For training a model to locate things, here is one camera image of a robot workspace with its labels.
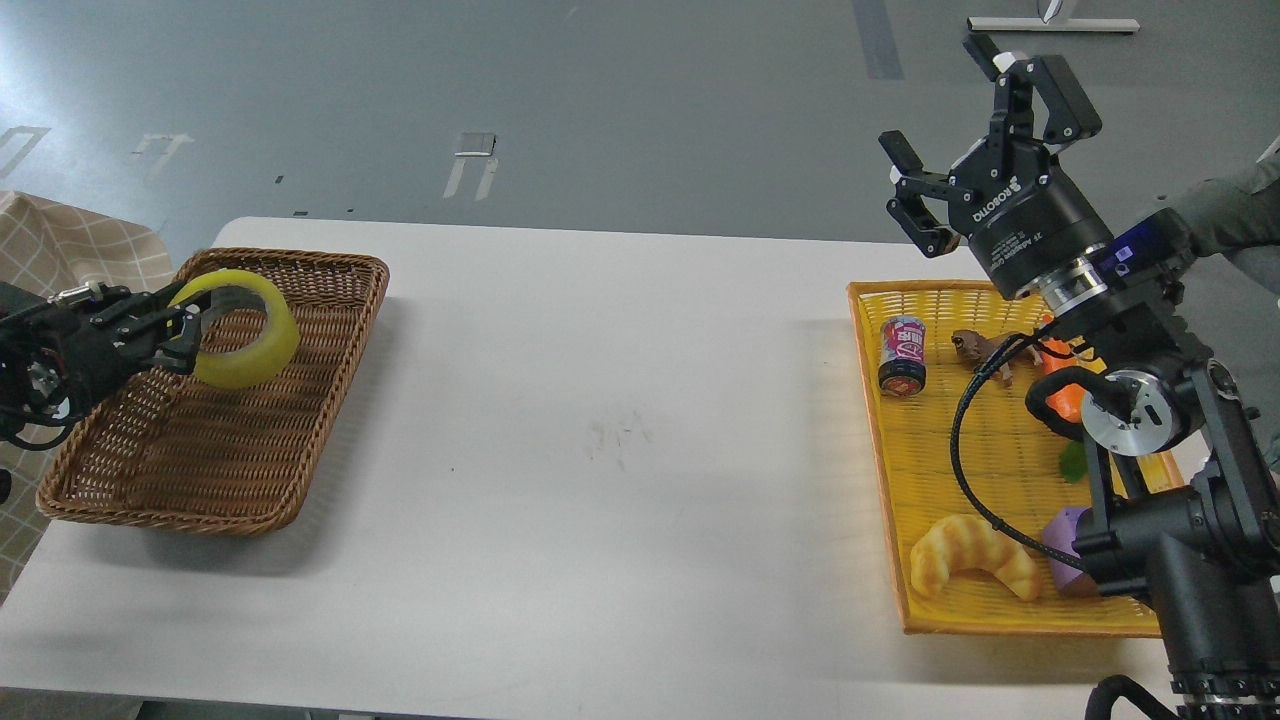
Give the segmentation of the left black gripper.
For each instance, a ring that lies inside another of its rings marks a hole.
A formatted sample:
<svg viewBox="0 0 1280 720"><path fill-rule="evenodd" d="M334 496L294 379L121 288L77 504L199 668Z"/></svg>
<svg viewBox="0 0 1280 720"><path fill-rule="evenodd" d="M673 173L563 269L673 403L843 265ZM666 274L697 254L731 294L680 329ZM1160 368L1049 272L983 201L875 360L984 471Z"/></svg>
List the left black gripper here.
<svg viewBox="0 0 1280 720"><path fill-rule="evenodd" d="M204 327L187 324L197 323L211 307L212 291L196 290L184 299L179 295L179 288L73 288L49 299L44 323L52 332L68 395L77 401L101 401L152 369L191 375ZM140 357L118 334L123 325L156 325L142 333Z"/></svg>

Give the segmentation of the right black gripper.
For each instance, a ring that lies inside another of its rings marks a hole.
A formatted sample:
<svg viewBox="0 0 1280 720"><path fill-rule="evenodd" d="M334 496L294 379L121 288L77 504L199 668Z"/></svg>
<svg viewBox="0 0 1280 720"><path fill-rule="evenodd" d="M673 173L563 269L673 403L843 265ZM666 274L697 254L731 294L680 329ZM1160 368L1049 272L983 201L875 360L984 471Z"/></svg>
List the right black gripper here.
<svg viewBox="0 0 1280 720"><path fill-rule="evenodd" d="M988 131L952 164L956 181L925 170L901 131L879 133L893 186L886 210L929 259L955 251L964 236L995 288L1018 299L1114 241L1053 155L1097 136L1103 122L1065 56L1001 51L988 35L968 35L963 46L995 87ZM1011 169L1002 173L998 161ZM928 199L948 205L952 228Z"/></svg>

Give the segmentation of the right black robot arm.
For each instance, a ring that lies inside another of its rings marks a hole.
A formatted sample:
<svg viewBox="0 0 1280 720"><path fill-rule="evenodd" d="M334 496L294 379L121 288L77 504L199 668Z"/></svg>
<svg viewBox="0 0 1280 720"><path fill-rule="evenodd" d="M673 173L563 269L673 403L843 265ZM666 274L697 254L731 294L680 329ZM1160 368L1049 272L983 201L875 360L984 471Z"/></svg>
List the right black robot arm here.
<svg viewBox="0 0 1280 720"><path fill-rule="evenodd" d="M900 131L886 208L927 258L965 243L1006 300L1038 295L1051 322L979 364L948 437L961 492L996 530L1128 596L1158 619L1175 710L1124 675L1100 682L1085 716L1129 700L1151 719L1277 716L1277 487L1254 441L1256 411L1233 374L1178 315L1181 275L1207 243L1171 208L1114 234L1059 154L1102 120L1060 55L1002 53L970 33L993 85L989 127L934 173ZM1064 552L986 507L963 470L961 428L979 383L1043 338L1079 340L1100 372L1069 366L1030 386L1028 413L1082 445L1091 502Z"/></svg>

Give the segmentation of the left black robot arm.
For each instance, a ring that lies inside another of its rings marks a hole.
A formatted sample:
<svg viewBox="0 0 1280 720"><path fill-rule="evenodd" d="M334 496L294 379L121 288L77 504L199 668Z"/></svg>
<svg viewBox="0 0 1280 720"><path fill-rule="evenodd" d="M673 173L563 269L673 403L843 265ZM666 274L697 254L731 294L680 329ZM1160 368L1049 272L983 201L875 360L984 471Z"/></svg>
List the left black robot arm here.
<svg viewBox="0 0 1280 720"><path fill-rule="evenodd" d="M180 287L96 281L41 297L3 283L3 443L55 448L133 377L154 368L192 374L211 295L180 301Z"/></svg>

